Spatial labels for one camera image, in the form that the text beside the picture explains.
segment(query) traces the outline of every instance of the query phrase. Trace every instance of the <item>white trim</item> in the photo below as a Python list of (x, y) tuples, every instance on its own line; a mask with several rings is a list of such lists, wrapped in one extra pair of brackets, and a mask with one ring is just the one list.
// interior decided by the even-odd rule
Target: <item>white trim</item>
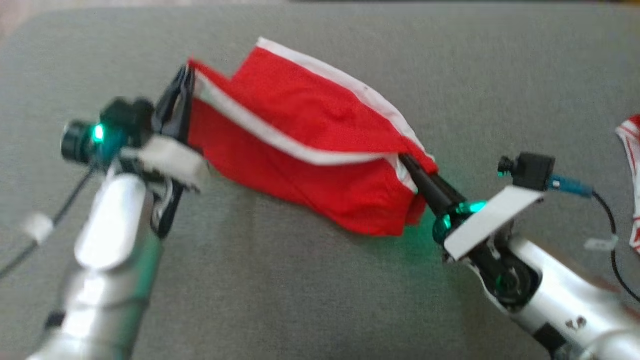
[(414, 193), (417, 187), (397, 154), (368, 152), (335, 152), (309, 147), (291, 138), (279, 129), (264, 122), (256, 114), (229, 97), (222, 89), (196, 70), (196, 96), (212, 106), (226, 118), (240, 126), (253, 136), (274, 148), (306, 163), (318, 166), (347, 165), (367, 163), (374, 160), (387, 160), (396, 171), (398, 180)]
[(634, 135), (640, 136), (640, 131), (638, 131), (638, 127), (631, 120), (627, 120), (622, 123), (622, 127), (625, 127), (627, 130), (631, 131)]
[(415, 132), (411, 126), (409, 126), (400, 111), (380, 95), (379, 92), (373, 90), (367, 84), (325, 62), (289, 49), (288, 47), (284, 47), (271, 40), (261, 37), (258, 39), (258, 43), (256, 45), (261, 49), (269, 51), (281, 58), (285, 58), (298, 66), (321, 76), (322, 78), (348, 89), (356, 95), (360, 102), (370, 107), (383, 118), (387, 119), (399, 133), (411, 139), (411, 141), (413, 141), (420, 149), (425, 151), (424, 146), (420, 143), (418, 137), (415, 136)]

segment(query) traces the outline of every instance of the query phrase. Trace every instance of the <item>gray fabric surface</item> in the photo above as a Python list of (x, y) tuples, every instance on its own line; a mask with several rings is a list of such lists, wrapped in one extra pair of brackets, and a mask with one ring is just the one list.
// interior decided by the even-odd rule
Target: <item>gray fabric surface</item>
[[(83, 170), (61, 130), (115, 95), (156, 98), (188, 57), (231, 74), (264, 36), (352, 74), (395, 104), (472, 199), (507, 184), (503, 154), (557, 156), (556, 170), (612, 204), (621, 271), (630, 171), (613, 129), (640, 112), (640, 9), (585, 5), (296, 5), (86, 10), (32, 20), (0, 49), (0, 264), (15, 226), (53, 213)], [(137, 359), (544, 359), (477, 279), (444, 266), (432, 218), (396, 239), (357, 236), (221, 177), (180, 207)], [(28, 352), (54, 303), (94, 182), (59, 231), (0, 284), (0, 350)], [(519, 229), (613, 281), (595, 204), (552, 194)]]

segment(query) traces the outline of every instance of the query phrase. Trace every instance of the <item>black cable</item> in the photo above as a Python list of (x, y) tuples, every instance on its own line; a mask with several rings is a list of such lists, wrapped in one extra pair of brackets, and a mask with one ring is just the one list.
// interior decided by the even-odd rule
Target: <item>black cable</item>
[[(53, 227), (58, 226), (58, 224), (65, 217), (71, 205), (76, 201), (77, 196), (80, 194), (84, 186), (87, 184), (93, 172), (95, 171), (94, 167), (89, 168), (89, 171), (84, 175), (84, 177), (80, 180), (80, 182), (76, 185), (74, 191), (69, 195), (65, 204), (62, 205), (62, 208), (58, 211), (55, 217), (53, 217)], [(20, 264), (25, 262), (33, 252), (38, 248), (39, 243), (37, 241), (32, 241), (18, 256), (16, 256), (13, 260), (11, 260), (2, 270), (0, 270), (0, 281), (4, 280), (5, 277), (9, 276), (12, 271), (14, 271)]]
[(606, 211), (607, 216), (609, 217), (609, 224), (611, 225), (611, 234), (617, 235), (618, 229), (616, 228), (616, 219), (613, 217), (611, 208), (609, 207), (609, 205), (607, 205), (602, 196), (600, 196), (599, 193), (596, 193), (595, 190), (593, 190), (593, 198), (596, 199), (600, 203), (600, 205), (602, 205), (604, 211)]
[[(600, 203), (600, 205), (602, 205), (602, 207), (604, 208), (604, 211), (606, 211), (607, 216), (609, 217), (609, 224), (611, 225), (611, 234), (617, 235), (618, 232), (616, 230), (616, 219), (613, 217), (613, 213), (611, 212), (611, 208), (609, 207), (609, 205), (607, 205), (607, 203), (600, 196), (600, 194), (596, 193), (596, 191), (593, 192), (593, 197), (594, 197), (594, 199), (596, 199), (596, 201), (598, 201)], [(629, 288), (629, 286), (625, 283), (625, 281), (622, 279), (622, 276), (620, 275), (620, 271), (618, 270), (618, 261), (616, 259), (616, 249), (615, 248), (613, 250), (611, 250), (611, 267), (613, 267), (613, 274), (616, 275), (616, 279), (620, 283), (620, 286), (622, 286), (622, 288), (625, 289), (625, 291), (629, 295), (631, 295), (632, 298), (634, 298), (636, 301), (640, 302), (640, 297), (638, 295), (636, 295), (636, 293), (634, 293), (634, 291)]]
[(38, 242), (32, 241), (18, 256), (16, 256), (10, 263), (8, 263), (2, 270), (0, 270), (0, 281), (14, 271), (20, 264), (27, 260), (33, 252), (38, 248)]
[(91, 179), (91, 176), (93, 175), (94, 172), (95, 172), (95, 167), (90, 167), (89, 171), (86, 172), (86, 174), (80, 180), (78, 185), (76, 185), (76, 188), (71, 193), (71, 195), (69, 195), (69, 197), (67, 198), (67, 201), (65, 201), (65, 204), (62, 205), (62, 208), (58, 211), (56, 216), (53, 217), (53, 227), (58, 226), (58, 224), (62, 221), (62, 218), (65, 217), (65, 215), (71, 208), (71, 205), (73, 205), (73, 203), (76, 201), (76, 198), (78, 197), (78, 195), (80, 194), (84, 186), (87, 184), (89, 179)]

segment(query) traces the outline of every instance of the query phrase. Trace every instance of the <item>blue cable connector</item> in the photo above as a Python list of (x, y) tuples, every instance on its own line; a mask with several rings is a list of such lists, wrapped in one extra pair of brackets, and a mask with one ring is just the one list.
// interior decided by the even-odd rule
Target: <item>blue cable connector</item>
[(559, 192), (572, 193), (581, 197), (590, 198), (593, 196), (593, 187), (582, 184), (580, 181), (552, 174), (547, 183), (547, 189)]

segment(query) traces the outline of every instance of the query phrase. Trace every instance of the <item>red garment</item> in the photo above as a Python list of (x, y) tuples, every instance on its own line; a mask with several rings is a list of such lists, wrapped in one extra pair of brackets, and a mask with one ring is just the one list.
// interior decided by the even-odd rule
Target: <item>red garment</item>
[(398, 160), (437, 171), (388, 101), (351, 76), (260, 39), (227, 79), (195, 60), (189, 142), (224, 176), (356, 233), (400, 235), (425, 203)]
[(622, 140), (627, 152), (631, 181), (634, 185), (634, 225), (629, 245), (640, 254), (640, 115), (634, 115), (616, 128), (616, 134)]

